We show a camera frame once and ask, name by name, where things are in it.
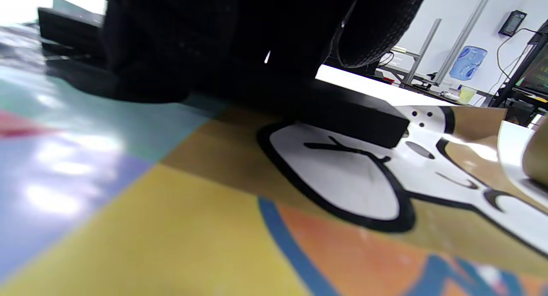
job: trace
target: blue curved stripe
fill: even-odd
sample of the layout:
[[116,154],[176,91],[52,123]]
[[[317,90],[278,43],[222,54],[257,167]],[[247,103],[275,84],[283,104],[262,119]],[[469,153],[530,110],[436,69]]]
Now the blue curved stripe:
[[272,238],[274,238],[274,241],[284,255],[286,255],[296,272],[299,273],[299,276],[307,285],[310,292],[317,296],[337,296],[337,291],[321,275],[293,239],[291,232],[286,227],[276,208],[276,204],[264,198],[259,198],[259,209],[270,231],[270,235],[272,235]]

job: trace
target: wall-mounted device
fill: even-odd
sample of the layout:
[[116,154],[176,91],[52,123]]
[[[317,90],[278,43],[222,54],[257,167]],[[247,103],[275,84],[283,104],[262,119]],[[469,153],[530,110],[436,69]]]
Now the wall-mounted device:
[[499,34],[509,37],[514,36],[515,32],[519,29],[519,26],[525,20],[526,16],[527,14],[521,11],[511,12],[503,27],[499,31]]

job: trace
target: metal pole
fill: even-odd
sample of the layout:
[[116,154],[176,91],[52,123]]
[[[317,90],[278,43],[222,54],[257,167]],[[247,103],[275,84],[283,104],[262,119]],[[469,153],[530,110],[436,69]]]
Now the metal pole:
[[436,35],[436,32],[438,28],[440,27],[440,23],[442,22],[441,18],[436,19],[434,21],[434,24],[432,25],[432,29],[430,29],[430,33],[428,33],[428,36],[426,37],[426,41],[423,44],[423,47],[420,49],[419,52],[419,58],[414,59],[415,63],[413,63],[413,66],[411,66],[411,70],[409,70],[409,73],[405,77],[405,81],[403,81],[405,84],[411,84],[413,81],[413,78],[415,77],[415,72],[417,72],[417,68],[419,68],[420,62],[422,62],[424,54],[426,53],[426,50],[428,47],[430,47],[430,43],[432,42],[432,39],[434,38],[434,35]]
[[472,29],[476,25],[488,1],[489,0],[480,0],[478,5],[476,6],[476,9],[474,9],[474,12],[470,16],[470,18],[468,18],[468,22],[466,23],[466,25],[464,25],[464,29],[462,29],[462,31],[460,32],[458,39],[456,40],[449,55],[447,56],[440,70],[438,71],[436,78],[434,79],[434,83],[436,85],[440,85],[445,76],[447,76],[447,73],[451,70],[451,66],[458,58],[460,50],[462,49],[462,46],[464,46],[464,42],[468,39],[470,33],[472,33]]

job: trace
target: water jug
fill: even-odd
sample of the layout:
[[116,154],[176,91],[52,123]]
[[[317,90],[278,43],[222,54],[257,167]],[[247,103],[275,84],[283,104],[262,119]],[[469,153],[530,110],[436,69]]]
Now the water jug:
[[453,65],[450,75],[453,78],[462,81],[471,80],[486,55],[487,50],[485,49],[474,46],[464,47],[459,58]]

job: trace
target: monitor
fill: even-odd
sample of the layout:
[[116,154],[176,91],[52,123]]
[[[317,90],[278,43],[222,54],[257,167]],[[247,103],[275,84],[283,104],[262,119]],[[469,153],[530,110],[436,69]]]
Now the monitor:
[[548,95],[548,45],[544,46],[515,86]]

